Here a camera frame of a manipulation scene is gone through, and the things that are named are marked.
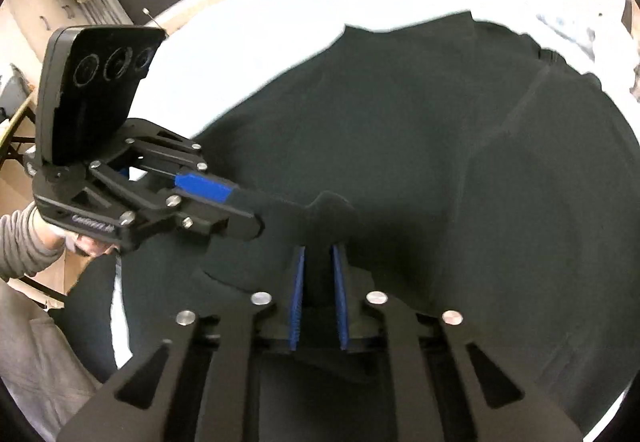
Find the person left hand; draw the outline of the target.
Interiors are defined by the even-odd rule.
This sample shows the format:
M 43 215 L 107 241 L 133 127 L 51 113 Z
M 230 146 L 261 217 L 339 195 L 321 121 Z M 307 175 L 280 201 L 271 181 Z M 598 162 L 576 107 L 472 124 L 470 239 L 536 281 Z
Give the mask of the person left hand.
M 76 253 L 83 252 L 90 258 L 99 258 L 101 255 L 110 254 L 116 247 L 108 243 L 66 231 L 43 220 L 38 210 L 32 214 L 32 225 L 40 243 L 48 249 L 56 250 L 62 247 L 70 248 Z

